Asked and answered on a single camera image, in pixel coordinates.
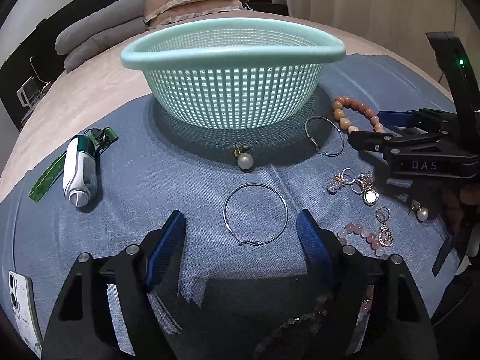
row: beige bedsheet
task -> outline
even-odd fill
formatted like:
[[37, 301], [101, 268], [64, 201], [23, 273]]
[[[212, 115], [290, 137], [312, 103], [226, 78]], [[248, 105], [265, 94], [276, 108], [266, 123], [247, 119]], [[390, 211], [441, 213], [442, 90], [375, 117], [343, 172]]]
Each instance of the beige bedsheet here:
[[[416, 71], [451, 98], [450, 92], [410, 62], [383, 47], [347, 32], [292, 17], [247, 10], [221, 12], [186, 21], [214, 17], [266, 17], [320, 28], [341, 39], [346, 46], [347, 54], [389, 55]], [[126, 102], [152, 92], [143, 73], [125, 69], [119, 57], [120, 52], [127, 44], [150, 32], [135, 36], [112, 47], [85, 62], [70, 74], [63, 72], [60, 75], [38, 104], [18, 137], [0, 178], [0, 201], [8, 195], [27, 170], [33, 169], [42, 159], [73, 135]]]

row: wooden bead bracelet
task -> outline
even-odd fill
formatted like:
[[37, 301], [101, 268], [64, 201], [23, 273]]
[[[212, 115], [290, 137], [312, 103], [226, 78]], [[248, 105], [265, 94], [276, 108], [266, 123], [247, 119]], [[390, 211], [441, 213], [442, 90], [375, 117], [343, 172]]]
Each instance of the wooden bead bracelet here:
[[345, 112], [343, 111], [344, 107], [351, 108], [354, 111], [358, 111], [360, 114], [364, 114], [370, 121], [375, 132], [385, 132], [383, 130], [383, 125], [380, 123], [380, 119], [375, 115], [375, 111], [368, 108], [364, 102], [347, 96], [337, 96], [333, 102], [333, 117], [342, 130], [348, 131], [348, 133], [359, 130], [357, 126], [352, 126], [350, 120], [345, 117]]

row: basket rim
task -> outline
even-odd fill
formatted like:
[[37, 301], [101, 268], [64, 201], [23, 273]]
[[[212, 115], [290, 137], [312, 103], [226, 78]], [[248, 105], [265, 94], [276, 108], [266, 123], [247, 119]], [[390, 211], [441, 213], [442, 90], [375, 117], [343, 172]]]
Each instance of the basket rim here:
[[[301, 30], [306, 37], [324, 43], [322, 46], [288, 46], [288, 45], [253, 45], [253, 46], [218, 46], [177, 49], [157, 52], [143, 52], [139, 49], [152, 44], [152, 41], [170, 39], [186, 32], [208, 30], [213, 26], [238, 28], [250, 25], [253, 28], [262, 26], [278, 27], [279, 31]], [[346, 54], [344, 43], [318, 28], [304, 24], [292, 23], [276, 19], [259, 17], [223, 17], [182, 23], [145, 35], [127, 45], [121, 52], [124, 67], [134, 70], [185, 69], [185, 68], [231, 68], [256, 67], [262, 61], [263, 66], [288, 66], [299, 64], [322, 64], [337, 62]]]

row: gray pillow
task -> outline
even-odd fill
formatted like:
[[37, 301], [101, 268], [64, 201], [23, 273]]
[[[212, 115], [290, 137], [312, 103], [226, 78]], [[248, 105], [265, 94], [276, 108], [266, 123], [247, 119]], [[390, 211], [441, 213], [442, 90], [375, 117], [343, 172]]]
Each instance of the gray pillow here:
[[102, 31], [92, 37], [80, 46], [72, 50], [63, 62], [67, 73], [76, 69], [83, 62], [104, 52], [105, 50], [131, 38], [132, 36], [145, 32], [146, 25], [143, 18], [137, 17], [134, 20], [127, 21], [114, 28]]
[[73, 23], [57, 37], [55, 42], [57, 54], [68, 54], [92, 35], [142, 16], [143, 6], [143, 0], [118, 0]]

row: jewelry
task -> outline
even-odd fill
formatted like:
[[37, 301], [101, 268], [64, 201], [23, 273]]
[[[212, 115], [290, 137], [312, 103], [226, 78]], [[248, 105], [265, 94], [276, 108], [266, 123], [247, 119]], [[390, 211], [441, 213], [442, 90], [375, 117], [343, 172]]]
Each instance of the jewelry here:
[[262, 357], [262, 354], [266, 350], [275, 349], [275, 340], [282, 341], [282, 351], [284, 350], [285, 340], [289, 340], [288, 328], [295, 325], [300, 325], [302, 323], [310, 323], [309, 332], [312, 337], [315, 337], [318, 330], [320, 329], [320, 322], [327, 315], [327, 310], [325, 310], [325, 303], [329, 300], [328, 295], [319, 295], [315, 301], [314, 311], [310, 314], [304, 314], [301, 317], [289, 318], [284, 324], [280, 325], [277, 329], [273, 330], [272, 334], [268, 337], [265, 337], [261, 343], [259, 343], [254, 350], [253, 359], [259, 360]]
[[[328, 123], [330, 123], [333, 127], [335, 127], [338, 131], [338, 133], [340, 134], [340, 138], [342, 139], [342, 148], [340, 149], [339, 152], [337, 153], [327, 153], [325, 151], [321, 151], [320, 150], [320, 145], [315, 141], [314, 138], [311, 137], [311, 135], [309, 134], [307, 128], [308, 128], [308, 123], [312, 120], [312, 119], [322, 119], [322, 120], [325, 120], [327, 121]], [[315, 145], [315, 150], [318, 154], [321, 154], [321, 155], [325, 155], [327, 157], [337, 157], [338, 155], [342, 154], [342, 151], [345, 147], [345, 142], [343, 140], [343, 134], [342, 132], [340, 131], [340, 128], [338, 128], [335, 123], [333, 123], [331, 120], [327, 119], [326, 117], [323, 117], [323, 116], [312, 116], [312, 117], [309, 117], [307, 119], [307, 121], [305, 122], [305, 134], [307, 135], [307, 138], [310, 140], [311, 143], [313, 143]]]
[[390, 210], [387, 207], [380, 207], [375, 212], [375, 216], [381, 223], [380, 232], [378, 233], [378, 242], [380, 242], [380, 245], [382, 245], [384, 248], [389, 248], [393, 245], [392, 231], [386, 226], [388, 218], [390, 218]]
[[[283, 203], [283, 207], [285, 209], [285, 222], [283, 223], [283, 227], [282, 229], [280, 230], [280, 232], [275, 236], [273, 237], [272, 239], [269, 239], [267, 241], [249, 241], [249, 240], [240, 240], [236, 235], [235, 233], [233, 232], [233, 230], [230, 228], [230, 225], [227, 221], [227, 204], [229, 204], [229, 200], [230, 198], [235, 194], [235, 192], [238, 192], [240, 191], [242, 188], [246, 188], [246, 187], [263, 187], [263, 188], [267, 188], [268, 190], [272, 191], [275, 195], [277, 195], [280, 200], [282, 201]], [[275, 189], [273, 189], [272, 187], [268, 186], [268, 185], [265, 185], [265, 184], [261, 184], [261, 183], [248, 183], [248, 184], [243, 184], [243, 185], [240, 185], [239, 187], [236, 187], [230, 194], [229, 196], [226, 198], [225, 200], [225, 204], [223, 205], [223, 220], [225, 222], [225, 226], [226, 228], [228, 229], [228, 231], [230, 232], [230, 234], [238, 241], [238, 246], [243, 246], [245, 244], [249, 244], [249, 245], [252, 245], [252, 246], [260, 246], [260, 245], [266, 245], [270, 242], [273, 242], [275, 241], [278, 237], [280, 237], [282, 235], [282, 233], [284, 232], [285, 228], [287, 227], [287, 221], [289, 220], [289, 209], [287, 208], [287, 202], [285, 201], [285, 199], [283, 198], [282, 195], [280, 195], [280, 193], [278, 193]]]
[[360, 114], [364, 114], [370, 121], [375, 132], [385, 132], [383, 124], [380, 123], [380, 119], [375, 115], [375, 111], [368, 108], [364, 102], [355, 100], [347, 96], [337, 96], [333, 102], [333, 117], [339, 123], [342, 130], [348, 131], [350, 134], [352, 131], [358, 131], [357, 126], [352, 126], [350, 120], [345, 118], [345, 112], [343, 108], [351, 108], [354, 111], [358, 111]]
[[[356, 190], [355, 185], [358, 185], [360, 189]], [[357, 195], [363, 195], [363, 202], [369, 207], [377, 204], [380, 198], [380, 195], [374, 189], [373, 174], [370, 171], [360, 173], [351, 188]]]
[[421, 207], [418, 200], [415, 200], [415, 199], [412, 200], [410, 211], [414, 211], [417, 213], [417, 219], [420, 222], [426, 221], [428, 219], [428, 208]]
[[350, 170], [355, 174], [352, 168], [345, 168], [344, 170], [342, 170], [342, 173], [339, 173], [333, 176], [332, 181], [330, 181], [327, 184], [328, 192], [335, 194], [337, 193], [338, 190], [342, 189], [345, 185], [353, 185], [355, 183], [355, 180], [356, 180], [355, 176], [352, 177], [352, 180], [347, 181], [347, 178], [345, 176], [345, 171], [347, 170]]
[[250, 169], [254, 165], [254, 158], [251, 154], [245, 153], [245, 150], [248, 149], [250, 147], [239, 147], [238, 145], [235, 145], [235, 149], [233, 149], [233, 155], [237, 157], [237, 164], [243, 170]]
[[373, 251], [375, 251], [375, 255], [380, 258], [381, 260], [386, 260], [388, 258], [388, 254], [385, 253], [383, 246], [380, 240], [376, 237], [374, 233], [371, 233], [370, 230], [364, 228], [360, 223], [349, 223], [345, 226], [344, 230], [340, 230], [337, 233], [338, 241], [342, 245], [348, 245], [347, 235], [350, 233], [354, 233], [356, 235], [361, 235], [362, 238], [365, 239], [366, 243], [370, 245]]

